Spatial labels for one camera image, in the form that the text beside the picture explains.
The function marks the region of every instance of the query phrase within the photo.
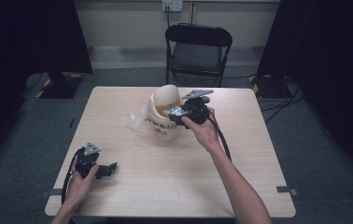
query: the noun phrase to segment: chair seat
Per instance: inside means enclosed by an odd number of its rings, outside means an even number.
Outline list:
[[[171,67],[207,72],[221,69],[221,47],[176,43]]]

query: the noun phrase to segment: table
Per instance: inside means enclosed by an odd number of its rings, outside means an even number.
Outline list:
[[[226,190],[209,154],[191,130],[164,141],[127,125],[129,113],[147,104],[155,87],[96,87],[86,105],[54,188],[61,189],[77,149],[92,142],[102,149],[97,163],[118,168],[94,180],[78,216],[233,217]],[[178,88],[180,95],[191,88]],[[214,89],[208,106],[216,118],[234,165],[260,194],[271,217],[293,217],[288,192],[258,102],[249,89]],[[46,214],[55,216],[61,196],[51,195]]]

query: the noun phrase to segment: hand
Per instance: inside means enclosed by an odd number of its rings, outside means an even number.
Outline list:
[[[81,174],[76,172],[76,164],[77,161],[75,161],[72,169],[73,174],[69,180],[68,191],[64,203],[71,203],[75,207],[78,207],[86,199],[90,187],[92,186],[93,178],[99,169],[99,165],[95,164],[86,178],[82,178]]]
[[[209,107],[208,110],[211,112],[210,118],[215,120],[215,110]],[[212,154],[215,150],[221,148],[217,129],[214,127],[211,121],[208,119],[203,124],[197,124],[187,117],[181,119],[186,126],[191,128],[197,141],[210,153]]]

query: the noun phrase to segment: person's right hand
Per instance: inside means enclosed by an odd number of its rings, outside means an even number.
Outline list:
[[[214,108],[209,107],[208,110],[211,112],[210,118],[215,120]],[[209,152],[212,153],[220,147],[218,132],[214,125],[208,119],[203,124],[197,124],[187,117],[181,119],[186,126],[191,128],[197,141]]]

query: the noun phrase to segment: black device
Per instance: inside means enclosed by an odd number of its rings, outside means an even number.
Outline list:
[[[212,93],[213,91],[191,91],[182,99],[188,99],[184,105],[178,108],[172,108],[164,111],[168,114],[171,121],[174,121],[176,125],[185,126],[185,123],[181,120],[183,117],[190,118],[197,124],[203,124],[209,117],[209,111],[205,104],[209,103],[209,98],[203,95]]]
[[[83,147],[78,151],[78,162],[76,164],[76,169],[83,178],[89,174],[90,169],[95,165],[100,151],[101,149],[92,143],[88,143],[86,147]],[[103,176],[111,176],[116,170],[117,165],[117,162],[108,166],[100,165],[95,177],[97,179],[101,179]]]

